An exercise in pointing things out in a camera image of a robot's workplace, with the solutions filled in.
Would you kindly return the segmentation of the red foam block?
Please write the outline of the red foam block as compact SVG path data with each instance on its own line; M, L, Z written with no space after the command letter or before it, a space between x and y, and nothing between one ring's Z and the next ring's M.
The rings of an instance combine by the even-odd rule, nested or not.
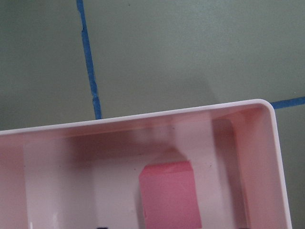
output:
M189 161L147 165L139 183L147 229L202 228Z

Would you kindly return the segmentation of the pink plastic bin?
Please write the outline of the pink plastic bin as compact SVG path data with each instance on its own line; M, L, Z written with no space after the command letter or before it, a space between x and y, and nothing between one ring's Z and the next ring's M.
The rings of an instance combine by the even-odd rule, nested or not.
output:
M3 229L290 229L262 99L1 131Z

